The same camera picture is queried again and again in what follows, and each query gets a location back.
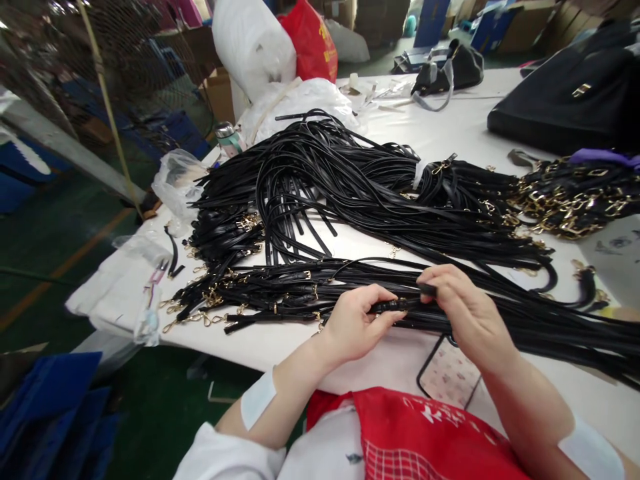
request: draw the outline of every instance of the left hand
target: left hand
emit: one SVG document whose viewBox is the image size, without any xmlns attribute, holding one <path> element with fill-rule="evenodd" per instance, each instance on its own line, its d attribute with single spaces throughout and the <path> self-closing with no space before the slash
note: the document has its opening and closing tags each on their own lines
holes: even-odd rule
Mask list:
<svg viewBox="0 0 640 480">
<path fill-rule="evenodd" d="M 374 303 L 397 300 L 398 297 L 380 285 L 373 284 L 344 292 L 322 333 L 325 356 L 336 366 L 358 360 L 378 344 L 391 326 L 407 312 L 387 311 L 377 318 L 369 315 Z"/>
</svg>

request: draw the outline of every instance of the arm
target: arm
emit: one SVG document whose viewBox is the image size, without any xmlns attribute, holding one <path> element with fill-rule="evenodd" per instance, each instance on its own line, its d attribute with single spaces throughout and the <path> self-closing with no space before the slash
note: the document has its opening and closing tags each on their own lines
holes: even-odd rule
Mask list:
<svg viewBox="0 0 640 480">
<path fill-rule="evenodd" d="M 417 282 L 437 288 L 437 302 L 451 322 L 455 340 L 482 373 L 528 474 L 535 479 L 586 478 L 558 447 L 573 432 L 571 409 L 551 382 L 522 358 L 491 298 L 452 265 L 427 269 Z M 425 296 L 422 300 L 431 301 Z M 626 478 L 639 478 L 640 469 L 617 452 Z"/>
<path fill-rule="evenodd" d="M 216 431 L 271 449 L 283 447 L 320 381 L 343 363 L 364 357 L 394 322 L 404 317 L 404 312 L 385 312 L 373 321 L 373 316 L 367 315 L 374 303 L 396 299 L 379 285 L 343 293 L 322 333 L 273 369 L 276 395 L 250 431 L 242 420 L 242 399 L 222 416 Z"/>
</svg>

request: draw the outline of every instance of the white sack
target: white sack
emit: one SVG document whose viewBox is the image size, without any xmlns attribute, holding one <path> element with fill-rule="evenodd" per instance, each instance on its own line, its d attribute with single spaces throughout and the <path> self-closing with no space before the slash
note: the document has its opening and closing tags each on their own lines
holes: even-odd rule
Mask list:
<svg viewBox="0 0 640 480">
<path fill-rule="evenodd" d="M 339 61 L 348 63 L 369 61 L 369 48 L 362 35 L 343 27 L 335 20 L 325 20 L 325 25 L 338 52 Z"/>
<path fill-rule="evenodd" d="M 360 122 L 353 116 L 351 100 L 340 93 L 329 80 L 314 78 L 304 82 L 298 79 L 298 82 L 291 84 L 268 85 L 264 95 L 238 120 L 240 135 L 250 147 L 284 130 L 293 122 L 300 121 L 300 119 L 276 120 L 276 117 L 306 113 L 315 108 L 338 118 L 350 130 L 358 131 L 360 128 Z"/>
<path fill-rule="evenodd" d="M 295 78 L 295 49 L 263 0 L 217 0 L 213 12 L 215 50 L 251 102 L 270 82 Z"/>
</svg>

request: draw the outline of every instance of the concrete floor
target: concrete floor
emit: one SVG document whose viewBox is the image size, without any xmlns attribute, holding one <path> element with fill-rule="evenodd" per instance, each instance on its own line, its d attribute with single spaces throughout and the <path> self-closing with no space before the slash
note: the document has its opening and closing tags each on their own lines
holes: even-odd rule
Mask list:
<svg viewBox="0 0 640 480">
<path fill-rule="evenodd" d="M 413 39 L 401 39 L 388 49 L 372 51 L 369 62 L 340 64 L 339 77 L 352 72 L 384 75 L 392 68 L 393 57 L 412 46 Z M 488 59 L 487 68 L 522 61 Z M 113 151 L 107 149 L 104 155 L 116 162 Z M 157 165 L 144 156 L 133 156 L 132 176 L 146 188 Z M 0 239 L 1 263 L 80 285 L 113 251 L 116 236 L 135 232 L 134 217 L 98 183 L 70 171 L 1 220 L 5 232 Z M 73 288 L 0 275 L 0 351 L 49 342 L 45 353 L 53 354 L 78 345 L 92 327 L 64 309 Z M 112 378 L 124 416 L 108 479 L 171 478 L 198 426 L 204 421 L 215 423 L 228 406 L 207 401 L 210 381 L 215 381 L 215 396 L 238 398 L 259 376 L 254 370 L 210 358 L 205 364 L 207 379 L 187 380 L 186 370 L 198 356 L 174 347 L 144 349 Z"/>
</svg>

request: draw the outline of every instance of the black leather bag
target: black leather bag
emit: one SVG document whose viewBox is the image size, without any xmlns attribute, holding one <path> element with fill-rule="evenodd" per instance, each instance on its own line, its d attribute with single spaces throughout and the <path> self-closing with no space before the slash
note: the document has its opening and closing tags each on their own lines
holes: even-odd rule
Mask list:
<svg viewBox="0 0 640 480">
<path fill-rule="evenodd" d="M 603 23 L 546 61 L 489 113 L 487 128 L 558 155 L 580 148 L 636 152 L 640 63 L 629 22 Z"/>
<path fill-rule="evenodd" d="M 458 39 L 454 39 L 449 44 L 447 59 L 451 59 L 453 67 L 453 89 L 473 87 L 482 82 L 484 78 L 484 59 L 474 48 L 460 44 Z M 431 62 L 427 61 L 418 73 L 411 94 L 418 92 L 424 97 L 432 93 L 439 93 L 449 90 L 449 80 L 444 69 L 437 70 L 435 80 L 431 78 Z"/>
</svg>

